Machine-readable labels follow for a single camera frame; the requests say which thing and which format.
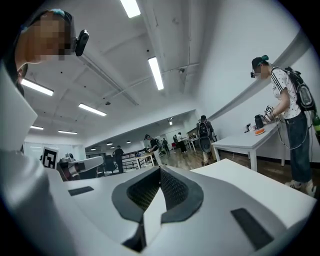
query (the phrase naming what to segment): wooden floor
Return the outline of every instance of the wooden floor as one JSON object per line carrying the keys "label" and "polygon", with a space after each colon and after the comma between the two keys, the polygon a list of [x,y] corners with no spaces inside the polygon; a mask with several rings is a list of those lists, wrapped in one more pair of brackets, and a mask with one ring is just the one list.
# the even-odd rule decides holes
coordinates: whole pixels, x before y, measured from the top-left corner
{"label": "wooden floor", "polygon": [[[229,159],[242,166],[251,167],[250,159],[247,156],[234,155],[232,153],[226,153],[220,151],[220,159]],[[187,153],[182,154],[181,150],[178,148],[170,151],[170,155],[164,155],[161,157],[162,164],[167,164],[168,166],[182,168],[186,171],[190,171],[196,168],[202,167],[201,162],[203,161],[203,153],[200,149],[188,150]],[[213,158],[209,158],[209,164],[213,163]],[[281,183],[286,183],[291,181],[291,167],[286,164],[281,166],[278,162],[270,162],[265,160],[257,160],[258,173],[263,174],[271,179],[274,179]],[[320,169],[312,169],[312,180],[313,184],[320,186]]]}

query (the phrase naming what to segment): white wall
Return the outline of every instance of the white wall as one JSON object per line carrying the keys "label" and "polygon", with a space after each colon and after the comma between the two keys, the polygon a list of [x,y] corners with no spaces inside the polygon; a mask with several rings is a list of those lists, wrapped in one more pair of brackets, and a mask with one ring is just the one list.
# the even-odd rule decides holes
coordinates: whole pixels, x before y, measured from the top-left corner
{"label": "white wall", "polygon": [[164,101],[161,106],[154,110],[151,110],[150,108],[137,107],[135,108],[136,110],[130,112],[130,116],[126,116],[125,119],[124,117],[120,116],[119,120],[116,120],[117,125],[112,129],[106,129],[105,132],[97,134],[92,132],[92,135],[84,141],[84,146],[89,147],[108,138],[112,138],[144,126],[148,126],[150,124],[158,122],[159,120],[164,120],[182,113],[192,111],[195,108],[195,101],[186,96],[179,96],[175,100],[171,99],[167,104]]}
{"label": "white wall", "polygon": [[[208,17],[215,11],[210,7]],[[224,0],[214,14],[216,23],[209,19],[206,25],[212,36],[203,42],[208,49],[202,53],[196,94],[197,109],[207,117],[253,83],[253,58],[266,54],[276,60],[299,31],[275,1]]]}
{"label": "white wall", "polygon": [[24,140],[23,149],[25,155],[36,159],[40,159],[43,148],[47,147],[59,151],[58,161],[60,158],[64,158],[66,153],[72,153],[76,160],[82,160],[86,159],[86,152],[82,143],[81,139],[75,137],[28,134]]}
{"label": "white wall", "polygon": [[197,127],[197,122],[201,116],[202,114],[198,115],[196,110],[191,111],[186,115],[183,120],[183,126],[187,133]]}
{"label": "white wall", "polygon": [[45,144],[60,144],[60,145],[82,145],[84,142],[82,139],[77,138],[77,135],[74,136],[50,136],[50,135],[41,135],[41,134],[28,134],[25,139],[25,142],[32,143],[45,143]]}

